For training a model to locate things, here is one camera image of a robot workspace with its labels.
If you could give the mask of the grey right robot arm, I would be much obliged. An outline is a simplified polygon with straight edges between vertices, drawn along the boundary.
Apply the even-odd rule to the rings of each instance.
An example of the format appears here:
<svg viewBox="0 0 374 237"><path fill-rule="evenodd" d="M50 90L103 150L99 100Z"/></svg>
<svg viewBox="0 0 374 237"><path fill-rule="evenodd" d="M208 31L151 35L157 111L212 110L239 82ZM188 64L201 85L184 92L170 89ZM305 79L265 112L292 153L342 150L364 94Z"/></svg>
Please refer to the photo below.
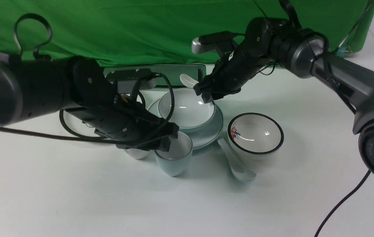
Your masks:
<svg viewBox="0 0 374 237"><path fill-rule="evenodd" d="M193 89L206 103L239 93L269 62L299 78L317 78L354 107L352 131L359 134L361 158L374 174L374 71L330 53L319 33L298 29L283 18L254 18L243 42L230 55L220 53L212 73Z"/></svg>

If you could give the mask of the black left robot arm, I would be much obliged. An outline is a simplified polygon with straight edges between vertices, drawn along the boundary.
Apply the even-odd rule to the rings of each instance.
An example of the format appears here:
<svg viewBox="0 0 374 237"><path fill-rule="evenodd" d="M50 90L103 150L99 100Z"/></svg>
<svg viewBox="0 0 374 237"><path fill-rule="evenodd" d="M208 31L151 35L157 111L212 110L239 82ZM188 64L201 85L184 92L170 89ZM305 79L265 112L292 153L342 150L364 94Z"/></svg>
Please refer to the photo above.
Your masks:
<svg viewBox="0 0 374 237"><path fill-rule="evenodd" d="M93 126L100 138L9 129L11 124L64 110ZM113 144L120 149L168 151L179 127L118 93L99 64L76 56L60 60L0 61L0 131L62 141Z"/></svg>

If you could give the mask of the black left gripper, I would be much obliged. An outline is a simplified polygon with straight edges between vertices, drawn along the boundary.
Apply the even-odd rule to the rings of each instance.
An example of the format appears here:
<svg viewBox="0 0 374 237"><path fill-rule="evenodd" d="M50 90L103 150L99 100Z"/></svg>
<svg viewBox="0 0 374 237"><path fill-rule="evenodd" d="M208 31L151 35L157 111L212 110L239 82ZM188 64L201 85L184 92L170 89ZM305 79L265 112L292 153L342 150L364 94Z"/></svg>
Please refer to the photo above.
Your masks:
<svg viewBox="0 0 374 237"><path fill-rule="evenodd" d="M116 141L121 149L170 150L171 138L178 137L179 126L164 123L165 119L152 114L145 108L137 114L127 114L111 107L71 108L67 113L93 126L96 133Z"/></svg>

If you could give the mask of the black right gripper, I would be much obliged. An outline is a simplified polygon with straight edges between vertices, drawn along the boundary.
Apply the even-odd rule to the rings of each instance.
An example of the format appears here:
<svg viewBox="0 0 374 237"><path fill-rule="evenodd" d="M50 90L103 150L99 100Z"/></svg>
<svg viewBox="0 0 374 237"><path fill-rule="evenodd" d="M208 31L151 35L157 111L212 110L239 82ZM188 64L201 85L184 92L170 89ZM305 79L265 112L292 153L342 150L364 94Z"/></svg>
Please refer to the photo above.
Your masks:
<svg viewBox="0 0 374 237"><path fill-rule="evenodd" d="M205 104L239 93L241 87L270 61L267 56L253 56L243 46L238 46L231 54L217 61L211 74L196 85L199 89L193 90Z"/></svg>

